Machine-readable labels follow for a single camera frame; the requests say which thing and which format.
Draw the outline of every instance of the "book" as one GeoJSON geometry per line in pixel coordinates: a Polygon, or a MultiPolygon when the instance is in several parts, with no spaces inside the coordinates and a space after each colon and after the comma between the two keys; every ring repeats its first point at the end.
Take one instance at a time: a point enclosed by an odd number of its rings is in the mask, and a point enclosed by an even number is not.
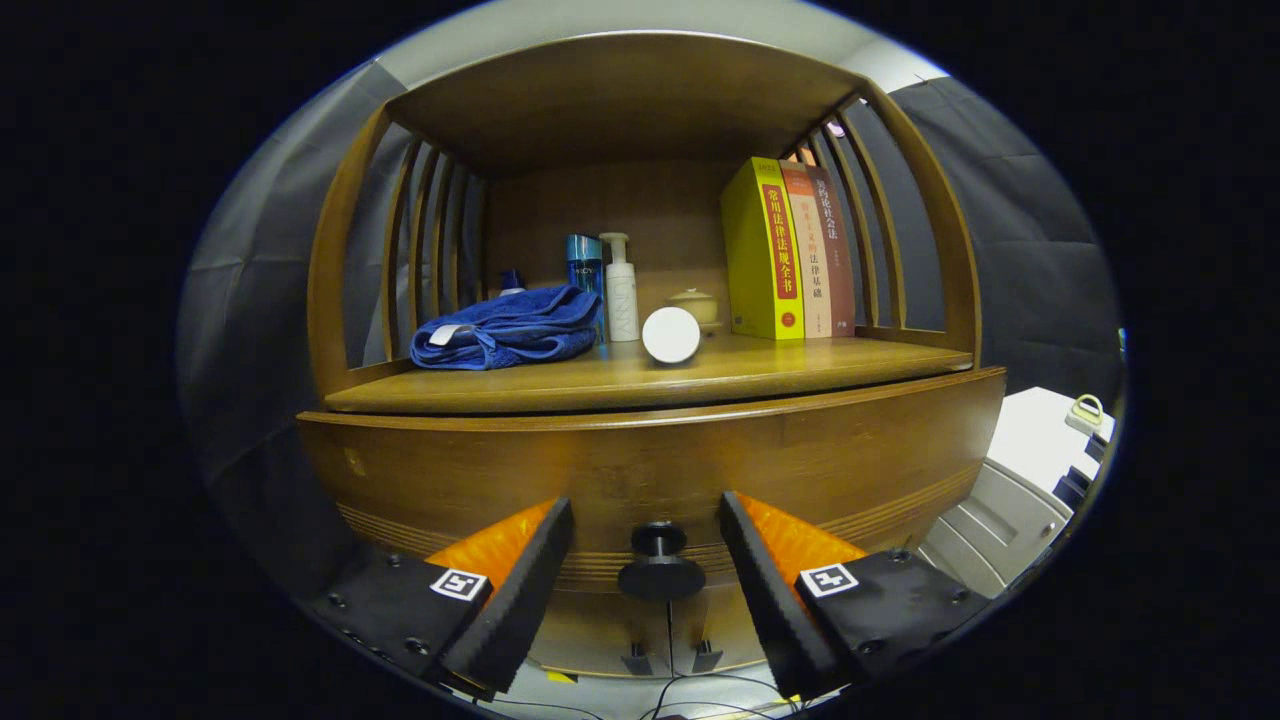
{"type": "Polygon", "coordinates": [[[778,161],[748,160],[724,186],[719,201],[731,332],[803,338],[804,296],[795,225],[778,161]]]}
{"type": "Polygon", "coordinates": [[[796,228],[799,270],[804,287],[804,336],[831,337],[831,278],[827,274],[827,233],[818,215],[809,170],[800,163],[782,160],[782,179],[796,228]]]}
{"type": "Polygon", "coordinates": [[[823,231],[827,251],[827,287],[823,295],[831,301],[831,336],[852,337],[858,306],[854,300],[854,259],[849,254],[845,219],[836,202],[836,184],[831,173],[818,165],[805,165],[813,184],[814,206],[823,231]]]}

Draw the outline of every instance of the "screw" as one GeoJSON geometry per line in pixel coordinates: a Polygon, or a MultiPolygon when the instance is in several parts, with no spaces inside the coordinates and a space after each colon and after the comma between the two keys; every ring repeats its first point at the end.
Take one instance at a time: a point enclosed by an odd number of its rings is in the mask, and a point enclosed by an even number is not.
{"type": "Polygon", "coordinates": [[[417,638],[404,638],[404,650],[419,655],[430,655],[431,648],[417,638]]]}

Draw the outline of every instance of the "small ceramic jar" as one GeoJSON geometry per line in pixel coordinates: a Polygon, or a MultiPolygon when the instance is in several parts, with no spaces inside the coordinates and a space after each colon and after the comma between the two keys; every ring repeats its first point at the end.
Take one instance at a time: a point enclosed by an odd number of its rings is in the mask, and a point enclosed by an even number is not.
{"type": "Polygon", "coordinates": [[[687,310],[700,325],[709,325],[716,322],[716,296],[698,292],[698,288],[691,287],[685,292],[672,295],[667,299],[667,305],[687,310]]]}

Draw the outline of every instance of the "black knob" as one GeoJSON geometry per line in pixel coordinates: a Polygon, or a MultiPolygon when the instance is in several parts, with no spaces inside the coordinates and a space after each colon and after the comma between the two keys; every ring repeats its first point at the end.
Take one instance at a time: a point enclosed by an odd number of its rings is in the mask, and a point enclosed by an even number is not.
{"type": "Polygon", "coordinates": [[[618,571],[622,592],[653,602],[669,602],[703,589],[707,575],[696,562],[678,557],[685,532],[671,523],[649,523],[631,533],[631,547],[641,557],[618,571]]]}

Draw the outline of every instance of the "handle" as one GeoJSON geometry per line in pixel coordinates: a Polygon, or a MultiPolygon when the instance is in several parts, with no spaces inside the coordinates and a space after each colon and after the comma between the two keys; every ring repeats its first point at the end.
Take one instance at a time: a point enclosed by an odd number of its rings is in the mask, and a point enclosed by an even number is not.
{"type": "Polygon", "coordinates": [[[1075,398],[1075,405],[1071,405],[1071,414],[1091,425],[1097,425],[1102,423],[1102,401],[1092,395],[1082,395],[1075,398]],[[1093,407],[1085,405],[1085,400],[1093,401],[1093,407]]]}

